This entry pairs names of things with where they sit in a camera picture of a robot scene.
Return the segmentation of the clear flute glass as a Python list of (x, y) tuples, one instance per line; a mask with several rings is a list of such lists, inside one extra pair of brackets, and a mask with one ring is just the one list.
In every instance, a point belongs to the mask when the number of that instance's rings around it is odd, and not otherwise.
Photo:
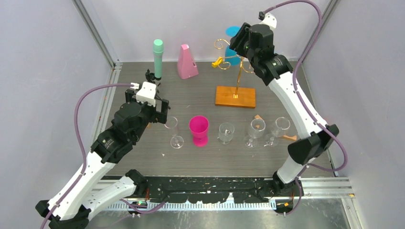
[(168, 116), (165, 127), (171, 135), (170, 145), (175, 149), (182, 148), (184, 139), (180, 136), (178, 119), (174, 116)]

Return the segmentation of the pink wine glass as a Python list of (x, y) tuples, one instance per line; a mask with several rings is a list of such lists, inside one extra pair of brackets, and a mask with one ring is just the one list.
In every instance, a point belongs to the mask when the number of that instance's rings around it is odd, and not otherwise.
[(209, 121), (205, 116), (197, 115), (190, 119), (189, 129), (192, 141), (197, 147), (204, 147), (208, 143)]

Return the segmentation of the clear ribbed tumbler glass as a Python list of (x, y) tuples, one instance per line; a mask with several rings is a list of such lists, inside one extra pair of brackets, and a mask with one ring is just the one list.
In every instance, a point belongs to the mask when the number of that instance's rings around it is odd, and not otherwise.
[(218, 139), (223, 145), (230, 143), (233, 139), (235, 127), (230, 122), (224, 122), (219, 126)]

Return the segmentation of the clear wine glass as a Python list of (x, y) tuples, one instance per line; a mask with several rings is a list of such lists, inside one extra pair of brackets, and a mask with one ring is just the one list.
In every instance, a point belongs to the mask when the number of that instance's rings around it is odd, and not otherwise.
[(260, 118), (253, 119), (247, 129), (247, 135), (244, 137), (244, 144), (248, 148), (257, 146), (258, 139), (263, 135), (266, 123)]
[(265, 137), (264, 146), (276, 146), (280, 137), (287, 133), (290, 126), (291, 123), (286, 117), (277, 118), (271, 125), (270, 133)]

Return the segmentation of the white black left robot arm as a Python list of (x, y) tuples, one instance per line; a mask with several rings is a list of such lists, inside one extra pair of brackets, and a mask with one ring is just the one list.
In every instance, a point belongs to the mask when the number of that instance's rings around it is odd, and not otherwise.
[(169, 101), (161, 99), (157, 111), (154, 89), (126, 90), (126, 102), (114, 114), (112, 126), (99, 134), (86, 161), (52, 199), (41, 200), (37, 212), (51, 229), (84, 229), (100, 211), (122, 198), (145, 197), (148, 180), (132, 169), (114, 184), (93, 193), (101, 178), (140, 140), (150, 123), (167, 122)]

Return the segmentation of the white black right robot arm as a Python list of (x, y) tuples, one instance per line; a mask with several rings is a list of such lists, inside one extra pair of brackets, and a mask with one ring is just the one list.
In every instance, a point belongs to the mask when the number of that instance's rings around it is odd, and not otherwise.
[(230, 49), (246, 58), (254, 73), (280, 99), (298, 132), (298, 140), (288, 145), (288, 158), (273, 174), (273, 193), (284, 196), (294, 186), (305, 166), (325, 152), (339, 133), (314, 109), (293, 76), (285, 56), (276, 54), (274, 33), (269, 25), (244, 23), (230, 40)]

